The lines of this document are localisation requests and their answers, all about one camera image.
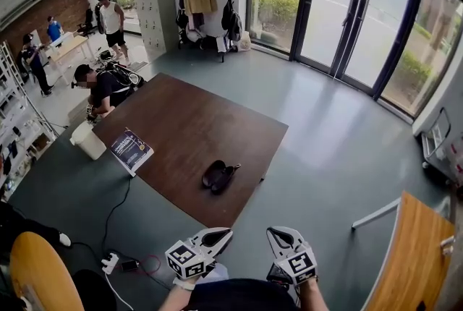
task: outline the shoe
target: shoe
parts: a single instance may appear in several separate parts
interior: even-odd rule
[[[63,244],[65,247],[71,247],[71,239],[63,233],[59,233],[59,242]]]

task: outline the white bucket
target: white bucket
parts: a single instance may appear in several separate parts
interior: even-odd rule
[[[93,126],[87,121],[74,130],[70,141],[73,145],[78,145],[94,161],[100,158],[106,150],[103,142],[93,133]]]

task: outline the black trousers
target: black trousers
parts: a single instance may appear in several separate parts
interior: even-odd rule
[[[30,68],[32,70],[32,73],[34,76],[37,77],[38,84],[40,85],[42,91],[44,93],[48,92],[50,90],[50,86],[48,86],[48,83],[46,82],[46,74],[45,71],[43,70],[42,65],[38,66],[33,66]]]
[[[53,246],[59,244],[59,231],[22,217],[13,207],[0,202],[0,251],[10,252],[15,239],[23,232],[31,231],[43,237]]]

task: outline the white bag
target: white bag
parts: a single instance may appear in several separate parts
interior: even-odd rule
[[[251,49],[251,37],[249,37],[249,32],[244,31],[241,40],[233,41],[234,45],[238,48],[238,51],[248,51]]]

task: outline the tabletop sign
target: tabletop sign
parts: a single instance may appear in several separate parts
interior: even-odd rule
[[[111,151],[132,176],[154,153],[146,142],[127,128],[113,142]]]

